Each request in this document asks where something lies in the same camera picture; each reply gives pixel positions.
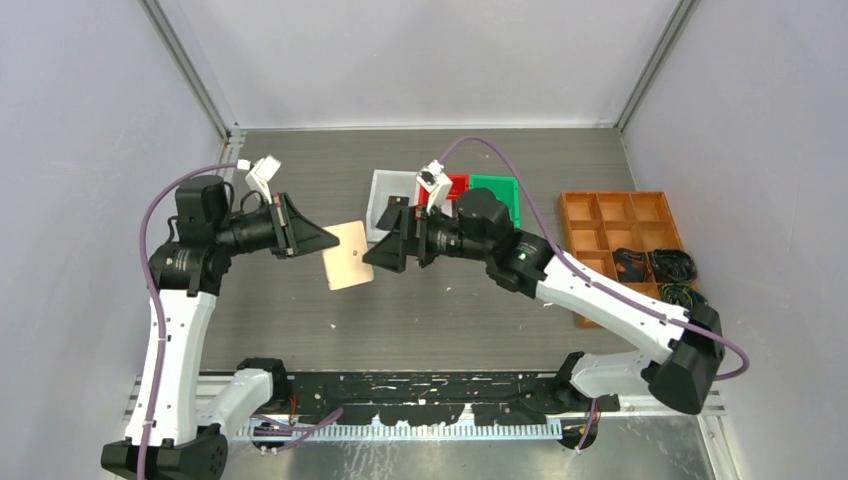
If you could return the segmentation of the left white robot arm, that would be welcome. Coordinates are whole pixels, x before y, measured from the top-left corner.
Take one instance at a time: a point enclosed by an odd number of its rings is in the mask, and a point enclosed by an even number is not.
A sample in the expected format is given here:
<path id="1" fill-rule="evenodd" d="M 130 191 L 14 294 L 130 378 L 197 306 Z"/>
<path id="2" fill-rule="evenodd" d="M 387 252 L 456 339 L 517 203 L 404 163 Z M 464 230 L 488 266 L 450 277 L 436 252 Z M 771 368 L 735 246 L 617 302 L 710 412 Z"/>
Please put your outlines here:
<path id="1" fill-rule="evenodd" d="M 217 175 L 179 181 L 173 191 L 169 239 L 141 255 L 151 320 L 139 397 L 123 438 L 101 453 L 102 467 L 123 479 L 218 479 L 230 442 L 250 417 L 291 403 L 284 363 L 251 357 L 209 404 L 198 406 L 211 316 L 236 256 L 266 250 L 289 259 L 339 245 L 284 193 L 237 212 L 231 185 Z"/>

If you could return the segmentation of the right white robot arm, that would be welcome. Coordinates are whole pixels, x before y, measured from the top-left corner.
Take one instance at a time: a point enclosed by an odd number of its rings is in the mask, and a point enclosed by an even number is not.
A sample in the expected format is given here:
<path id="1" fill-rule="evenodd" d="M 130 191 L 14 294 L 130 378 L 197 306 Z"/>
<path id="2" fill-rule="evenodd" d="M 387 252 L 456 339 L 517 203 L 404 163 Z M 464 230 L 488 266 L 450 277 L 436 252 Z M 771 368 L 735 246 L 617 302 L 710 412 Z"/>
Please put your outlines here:
<path id="1" fill-rule="evenodd" d="M 461 195 L 455 216 L 401 209 L 363 261 L 401 273 L 410 257 L 425 267 L 440 256 L 481 261 L 499 287 L 588 317 L 633 345 L 619 354 L 569 355 L 554 386 L 567 410 L 607 395 L 651 394 L 695 415 L 719 378 L 725 347 L 715 309 L 668 304 L 592 270 L 547 239 L 515 228 L 507 206 L 486 189 Z"/>

